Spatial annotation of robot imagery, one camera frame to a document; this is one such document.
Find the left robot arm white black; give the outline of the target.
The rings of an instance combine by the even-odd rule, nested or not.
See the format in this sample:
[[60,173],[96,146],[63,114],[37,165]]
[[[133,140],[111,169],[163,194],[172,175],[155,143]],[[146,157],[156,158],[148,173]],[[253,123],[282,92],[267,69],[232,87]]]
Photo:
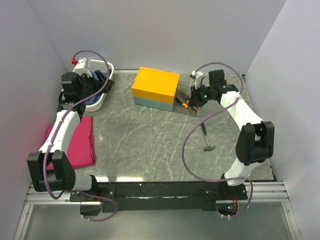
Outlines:
[[108,93],[114,84],[111,70],[74,71],[61,76],[62,90],[58,96],[56,120],[48,137],[37,152],[30,153],[27,165],[36,192],[81,191],[86,200],[94,201],[100,194],[93,175],[76,174],[69,157],[69,146],[82,122],[86,101],[95,93]]

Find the orange grey drawer box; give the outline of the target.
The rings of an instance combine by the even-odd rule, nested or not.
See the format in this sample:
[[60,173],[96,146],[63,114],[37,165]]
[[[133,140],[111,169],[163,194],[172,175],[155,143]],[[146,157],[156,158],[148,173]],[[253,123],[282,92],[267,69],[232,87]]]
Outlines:
[[140,67],[132,85],[136,105],[172,112],[180,74]]

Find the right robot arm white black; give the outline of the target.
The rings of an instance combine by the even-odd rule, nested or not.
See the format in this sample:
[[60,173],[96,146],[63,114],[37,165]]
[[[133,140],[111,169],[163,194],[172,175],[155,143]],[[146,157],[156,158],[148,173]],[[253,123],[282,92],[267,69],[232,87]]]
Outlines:
[[190,88],[189,106],[202,107],[209,100],[217,101],[227,109],[240,130],[235,146],[236,159],[218,185],[219,195],[228,200],[239,191],[252,171],[273,155],[275,126],[254,113],[238,88],[227,83],[222,69],[210,71],[208,75],[194,70],[190,76],[195,82]]

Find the orange black pliers small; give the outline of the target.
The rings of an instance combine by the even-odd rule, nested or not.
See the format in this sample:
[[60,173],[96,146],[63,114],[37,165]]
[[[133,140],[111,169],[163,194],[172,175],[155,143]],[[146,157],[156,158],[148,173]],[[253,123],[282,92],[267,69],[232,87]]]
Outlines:
[[174,102],[186,109],[189,108],[188,104],[185,101],[181,101],[178,97],[175,97]]

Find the orange black long-nose pliers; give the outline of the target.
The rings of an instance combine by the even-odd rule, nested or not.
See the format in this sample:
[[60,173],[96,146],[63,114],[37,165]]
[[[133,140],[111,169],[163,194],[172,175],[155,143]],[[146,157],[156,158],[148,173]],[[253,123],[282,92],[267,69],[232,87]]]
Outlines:
[[198,113],[198,108],[191,104],[191,98],[187,94],[182,93],[179,97],[180,97],[181,105],[185,109],[189,109],[189,110],[192,110],[192,111]]

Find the clear plastic drawer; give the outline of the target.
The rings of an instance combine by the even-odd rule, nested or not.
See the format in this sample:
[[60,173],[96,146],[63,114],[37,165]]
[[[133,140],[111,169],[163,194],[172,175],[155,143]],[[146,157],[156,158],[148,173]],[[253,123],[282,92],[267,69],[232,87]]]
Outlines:
[[[175,97],[178,97],[180,99],[180,95],[182,93],[184,93],[184,94],[188,95],[189,97],[191,97],[190,87],[187,86],[187,85],[178,84],[177,85],[177,89],[176,89],[176,93],[175,93]],[[193,116],[193,117],[195,117],[198,114],[198,113],[194,112],[193,110],[184,108],[183,106],[177,104],[176,102],[173,103],[173,111],[176,112],[176,113],[189,115],[189,116]]]

